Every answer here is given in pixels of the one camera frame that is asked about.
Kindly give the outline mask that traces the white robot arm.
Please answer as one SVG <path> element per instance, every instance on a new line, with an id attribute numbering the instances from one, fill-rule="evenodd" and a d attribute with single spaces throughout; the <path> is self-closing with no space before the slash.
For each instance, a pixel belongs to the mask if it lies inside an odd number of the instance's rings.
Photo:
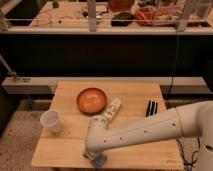
<path id="1" fill-rule="evenodd" d="M 106 161 L 106 150 L 180 137 L 201 137 L 196 171 L 213 171 L 213 101 L 170 108 L 118 128 L 95 115 L 89 121 L 84 156 L 96 167 Z"/>

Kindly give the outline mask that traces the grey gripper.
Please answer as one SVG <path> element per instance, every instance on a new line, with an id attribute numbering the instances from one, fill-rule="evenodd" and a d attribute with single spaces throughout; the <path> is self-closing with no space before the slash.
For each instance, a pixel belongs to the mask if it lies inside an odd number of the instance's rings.
<path id="1" fill-rule="evenodd" d="M 84 152 L 83 156 L 90 161 L 94 168 L 101 168 L 107 161 L 107 157 L 105 155 L 99 155 L 95 158 L 91 158 L 86 152 Z"/>

